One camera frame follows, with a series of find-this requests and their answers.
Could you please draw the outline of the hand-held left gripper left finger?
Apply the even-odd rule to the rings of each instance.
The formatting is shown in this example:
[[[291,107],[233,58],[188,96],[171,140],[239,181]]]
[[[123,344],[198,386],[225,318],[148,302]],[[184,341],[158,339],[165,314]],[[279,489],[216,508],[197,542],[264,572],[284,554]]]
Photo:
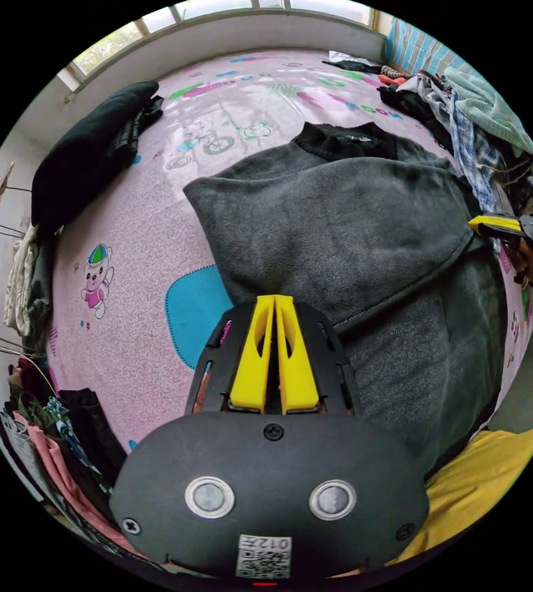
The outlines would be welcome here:
[[[263,413],[274,323],[273,295],[257,298],[241,350],[229,401],[234,408]]]

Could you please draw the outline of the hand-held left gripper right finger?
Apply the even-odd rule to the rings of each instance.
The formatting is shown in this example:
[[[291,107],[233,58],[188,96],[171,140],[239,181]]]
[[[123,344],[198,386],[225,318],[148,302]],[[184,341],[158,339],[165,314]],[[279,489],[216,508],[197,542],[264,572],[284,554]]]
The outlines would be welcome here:
[[[274,304],[282,413],[311,412],[319,405],[319,393],[293,298],[276,295]]]

